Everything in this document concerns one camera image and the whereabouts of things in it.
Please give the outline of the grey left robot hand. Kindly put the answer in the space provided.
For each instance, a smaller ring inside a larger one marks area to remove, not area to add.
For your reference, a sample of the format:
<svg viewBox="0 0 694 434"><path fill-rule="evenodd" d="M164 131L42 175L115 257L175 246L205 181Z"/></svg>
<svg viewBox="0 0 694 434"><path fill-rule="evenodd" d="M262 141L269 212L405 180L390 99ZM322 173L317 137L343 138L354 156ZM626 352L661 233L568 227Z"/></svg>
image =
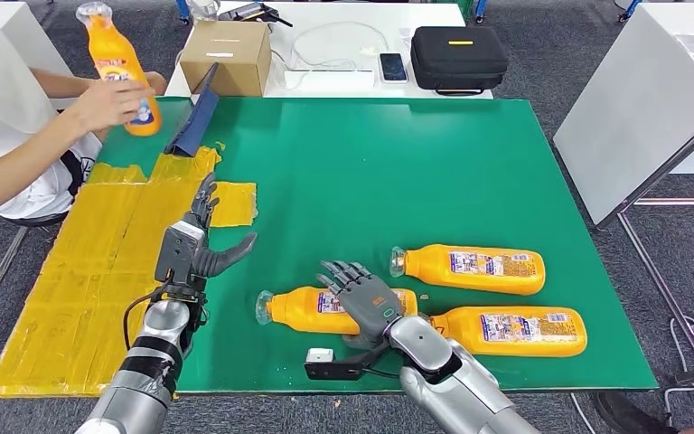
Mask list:
<svg viewBox="0 0 694 434"><path fill-rule="evenodd" d="M192 201L190 215L195 225L204 232L204 240L193 254L192 272L202 278L214 278L223 271L244 259L253 249L258 234L249 232L239 244L223 251L209 248L208 230L214 207L219 203L219 198L212 195L217 188L215 174L209 172L201 181L196 195Z"/></svg>

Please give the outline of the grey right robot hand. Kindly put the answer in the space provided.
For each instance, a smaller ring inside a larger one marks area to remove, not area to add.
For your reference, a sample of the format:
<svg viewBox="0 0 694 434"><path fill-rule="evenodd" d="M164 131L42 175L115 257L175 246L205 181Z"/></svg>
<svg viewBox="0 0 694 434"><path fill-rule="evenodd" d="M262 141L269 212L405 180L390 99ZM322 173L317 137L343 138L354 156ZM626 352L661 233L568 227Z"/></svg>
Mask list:
<svg viewBox="0 0 694 434"><path fill-rule="evenodd" d="M386 332L403 316L398 296L359 262L324 260L316 278L334 294L359 327L342 340L353 349L370 350L386 342Z"/></svg>

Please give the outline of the person's right hand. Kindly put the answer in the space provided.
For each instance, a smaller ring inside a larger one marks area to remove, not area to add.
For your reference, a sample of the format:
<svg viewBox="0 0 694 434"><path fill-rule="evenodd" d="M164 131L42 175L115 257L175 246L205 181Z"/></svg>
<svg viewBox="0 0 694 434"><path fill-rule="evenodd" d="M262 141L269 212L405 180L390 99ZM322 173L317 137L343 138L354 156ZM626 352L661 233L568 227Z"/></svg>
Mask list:
<svg viewBox="0 0 694 434"><path fill-rule="evenodd" d="M133 120L141 102L154 94L153 88L137 80L92 80L64 113L81 132L101 130Z"/></svg>

